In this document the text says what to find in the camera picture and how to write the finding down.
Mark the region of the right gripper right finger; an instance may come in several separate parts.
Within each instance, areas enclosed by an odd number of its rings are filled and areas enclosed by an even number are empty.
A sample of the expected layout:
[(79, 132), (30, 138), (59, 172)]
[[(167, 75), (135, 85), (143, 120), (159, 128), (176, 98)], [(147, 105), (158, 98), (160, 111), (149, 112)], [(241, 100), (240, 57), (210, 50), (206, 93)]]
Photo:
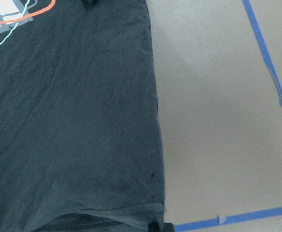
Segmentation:
[(174, 225), (172, 223), (164, 223), (159, 225), (157, 222), (148, 224), (148, 232), (174, 232)]

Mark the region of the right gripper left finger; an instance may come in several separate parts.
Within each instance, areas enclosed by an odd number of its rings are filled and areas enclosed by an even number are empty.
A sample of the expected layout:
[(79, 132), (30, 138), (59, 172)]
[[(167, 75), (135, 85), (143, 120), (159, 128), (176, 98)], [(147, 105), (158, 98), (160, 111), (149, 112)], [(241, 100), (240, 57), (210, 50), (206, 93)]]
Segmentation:
[(83, 2), (88, 3), (88, 4), (93, 4), (95, 0), (83, 0)]

